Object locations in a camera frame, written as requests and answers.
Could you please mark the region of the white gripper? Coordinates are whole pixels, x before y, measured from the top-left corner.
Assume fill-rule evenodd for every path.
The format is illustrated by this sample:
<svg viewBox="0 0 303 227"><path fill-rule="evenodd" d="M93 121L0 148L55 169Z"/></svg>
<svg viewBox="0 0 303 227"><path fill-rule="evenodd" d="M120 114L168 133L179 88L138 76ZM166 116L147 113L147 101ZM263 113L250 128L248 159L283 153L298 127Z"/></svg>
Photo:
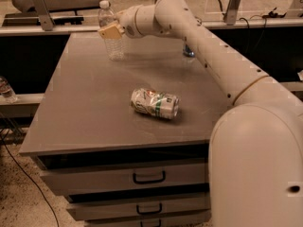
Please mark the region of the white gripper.
<svg viewBox="0 0 303 227"><path fill-rule="evenodd" d="M155 19L155 5L133 6L117 14L117 20L101 27L98 34L103 39L121 39L125 34L129 38L142 38L144 36L161 37L164 29Z"/></svg>

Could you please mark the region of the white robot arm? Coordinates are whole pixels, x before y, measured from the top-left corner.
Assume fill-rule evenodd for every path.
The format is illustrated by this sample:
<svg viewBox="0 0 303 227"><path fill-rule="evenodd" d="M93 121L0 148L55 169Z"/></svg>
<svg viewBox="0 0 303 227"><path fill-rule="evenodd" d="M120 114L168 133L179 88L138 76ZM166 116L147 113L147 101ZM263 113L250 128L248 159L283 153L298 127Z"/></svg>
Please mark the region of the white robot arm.
<svg viewBox="0 0 303 227"><path fill-rule="evenodd" d="M99 33L182 40L232 104L209 141L213 227L303 227L300 99L200 24L184 0L123 10Z"/></svg>

